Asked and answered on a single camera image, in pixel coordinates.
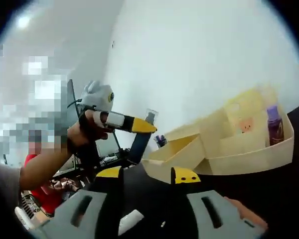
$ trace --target gray gripper base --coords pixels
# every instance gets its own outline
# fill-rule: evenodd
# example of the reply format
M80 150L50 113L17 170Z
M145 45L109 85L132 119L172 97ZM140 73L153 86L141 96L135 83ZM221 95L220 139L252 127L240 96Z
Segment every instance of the gray gripper base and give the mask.
M40 225L31 233L40 239L93 239L95 238L96 224L99 212L105 200L106 193L80 190L70 199L55 210L55 216L51 220ZM82 201L91 199L85 214L78 227L73 225L73 217L76 215Z
M202 201L204 197L209 198L219 215L222 222L222 226L219 228L214 228L211 217ZM187 194L187 198L194 210L199 239L257 239L265 232L264 229L251 221L240 219L237 208L216 191Z

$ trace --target red shirt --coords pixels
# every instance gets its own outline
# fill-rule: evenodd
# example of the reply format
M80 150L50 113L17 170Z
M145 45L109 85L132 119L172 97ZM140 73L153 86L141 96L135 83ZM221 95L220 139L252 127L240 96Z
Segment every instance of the red shirt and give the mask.
M25 158L24 165L26 166L27 163L33 159L36 156L36 154L29 154ZM54 210L61 205L62 201L62 194L59 192L55 192L49 195L46 195L46 193L42 190L41 187L32 190L31 193L33 196L36 197L36 199L39 201L39 203L42 205L42 208L50 214L54 213Z

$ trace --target ceiling light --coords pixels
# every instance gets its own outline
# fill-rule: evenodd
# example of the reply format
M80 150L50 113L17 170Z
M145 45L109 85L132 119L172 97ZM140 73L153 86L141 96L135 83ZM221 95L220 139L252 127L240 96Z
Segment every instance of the ceiling light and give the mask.
M30 17L28 16L22 16L17 21L17 26L21 29L26 28L29 25Z

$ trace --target purple bottle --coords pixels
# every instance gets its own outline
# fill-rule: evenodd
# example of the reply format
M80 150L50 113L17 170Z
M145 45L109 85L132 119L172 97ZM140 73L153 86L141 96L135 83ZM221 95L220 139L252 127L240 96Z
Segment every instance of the purple bottle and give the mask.
M270 146L284 141L284 127L277 106L267 108Z

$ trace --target bottle cap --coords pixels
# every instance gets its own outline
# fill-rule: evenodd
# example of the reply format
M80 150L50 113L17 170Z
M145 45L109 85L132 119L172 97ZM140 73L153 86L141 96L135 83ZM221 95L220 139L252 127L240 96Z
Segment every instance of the bottle cap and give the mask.
M280 119L277 106L270 106L267 108L268 121L275 121Z

